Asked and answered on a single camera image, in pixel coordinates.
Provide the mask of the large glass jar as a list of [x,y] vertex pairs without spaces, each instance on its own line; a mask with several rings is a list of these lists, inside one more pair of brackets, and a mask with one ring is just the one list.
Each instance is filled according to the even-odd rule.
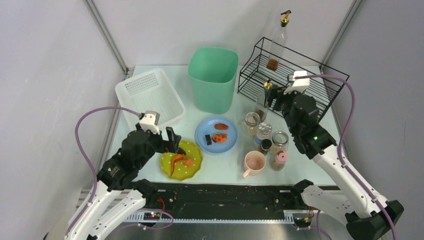
[[286,132],[276,131],[271,137],[272,146],[269,150],[271,154],[277,154],[280,151],[286,152],[288,149],[289,136]]

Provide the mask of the glass jar with light powder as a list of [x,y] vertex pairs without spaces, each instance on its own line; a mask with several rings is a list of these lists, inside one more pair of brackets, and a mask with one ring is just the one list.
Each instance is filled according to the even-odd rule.
[[256,112],[248,112],[241,123],[241,129],[246,135],[254,136],[260,122],[261,118]]

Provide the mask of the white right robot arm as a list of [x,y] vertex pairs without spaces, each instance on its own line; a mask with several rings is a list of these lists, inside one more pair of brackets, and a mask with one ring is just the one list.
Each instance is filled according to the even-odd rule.
[[314,98],[280,86],[272,86],[266,98],[269,107],[282,113],[297,150],[323,169],[345,195],[342,199],[322,192],[305,179],[293,188],[302,202],[345,225],[354,240],[378,240],[388,231],[396,238],[395,225],[404,207],[378,193],[353,167],[336,140],[318,123]]

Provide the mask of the spice shaker white lid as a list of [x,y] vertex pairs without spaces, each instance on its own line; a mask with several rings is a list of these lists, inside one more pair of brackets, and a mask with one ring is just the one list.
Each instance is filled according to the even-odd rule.
[[260,148],[263,140],[269,139],[272,133],[272,125],[269,122],[261,122],[258,125],[256,134],[253,139],[253,143],[256,148]]

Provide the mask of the glass oil bottle gold cap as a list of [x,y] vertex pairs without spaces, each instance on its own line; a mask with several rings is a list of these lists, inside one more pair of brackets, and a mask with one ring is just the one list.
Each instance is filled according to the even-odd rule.
[[269,78],[266,82],[263,83],[263,88],[256,98],[254,112],[258,114],[261,122],[266,120],[268,114],[268,93],[271,87],[271,78]]

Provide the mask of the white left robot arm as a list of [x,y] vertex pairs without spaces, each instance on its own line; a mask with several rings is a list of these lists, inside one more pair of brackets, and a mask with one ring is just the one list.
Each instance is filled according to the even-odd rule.
[[182,139],[172,127],[161,133],[150,130],[131,131],[118,151],[96,175],[96,185],[71,218],[66,240],[99,240],[134,211],[158,198],[158,189],[148,180],[133,180],[156,153],[179,153]]

